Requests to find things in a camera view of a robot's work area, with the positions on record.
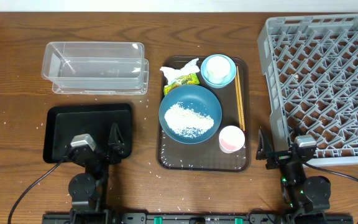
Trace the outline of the pink cup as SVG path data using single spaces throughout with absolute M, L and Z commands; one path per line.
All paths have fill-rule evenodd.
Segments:
M 242 149 L 245 145 L 245 134 L 237 126 L 226 126 L 219 133 L 219 148 L 230 154 Z

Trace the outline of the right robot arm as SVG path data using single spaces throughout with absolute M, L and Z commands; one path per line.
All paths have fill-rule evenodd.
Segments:
M 259 130 L 257 160 L 267 161 L 268 170 L 279 169 L 284 199 L 301 214 L 323 212 L 330 208 L 331 183 L 324 176 L 307 177 L 304 164 L 316 151 L 316 141 L 309 134 L 297 136 L 286 151 L 274 151 L 266 134 Z

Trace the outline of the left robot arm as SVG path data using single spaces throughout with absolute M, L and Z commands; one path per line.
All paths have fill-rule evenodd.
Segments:
M 126 146 L 119 126 L 113 123 L 105 146 L 98 146 L 90 134 L 74 136 L 65 153 L 69 162 L 85 168 L 68 186 L 73 213 L 99 212 L 104 205 L 109 166 L 118 164 Z

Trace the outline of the white paper cup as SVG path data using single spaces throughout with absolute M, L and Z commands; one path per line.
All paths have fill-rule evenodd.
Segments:
M 222 56 L 211 57 L 206 64 L 208 80 L 214 84 L 220 84 L 224 81 L 231 70 L 229 61 Z

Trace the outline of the light blue bowl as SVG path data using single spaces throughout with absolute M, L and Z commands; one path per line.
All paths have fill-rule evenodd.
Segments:
M 216 56 L 216 55 L 219 55 L 219 56 L 222 56 L 222 57 L 225 57 L 230 65 L 231 65 L 231 70 L 229 72 L 229 74 L 227 75 L 227 77 L 224 79 L 224 81 L 220 84 L 214 84 L 214 83 L 211 83 L 209 80 L 208 80 L 208 73 L 207 73 L 207 70 L 206 70 L 206 64 L 207 64 L 207 61 L 213 57 L 213 56 Z M 223 88 L 225 86 L 227 86 L 228 84 L 230 84 L 230 82 L 233 81 L 233 79 L 235 78 L 236 76 L 236 65 L 234 63 L 234 61 L 229 58 L 228 56 L 226 55 L 222 55 L 222 54 L 214 54 L 214 55 L 210 55 L 208 56 L 206 59 L 204 59 L 204 61 L 202 62 L 201 64 L 201 74 L 202 74 L 202 77 L 204 78 L 205 82 L 210 86 L 210 87 L 213 87 L 213 88 Z

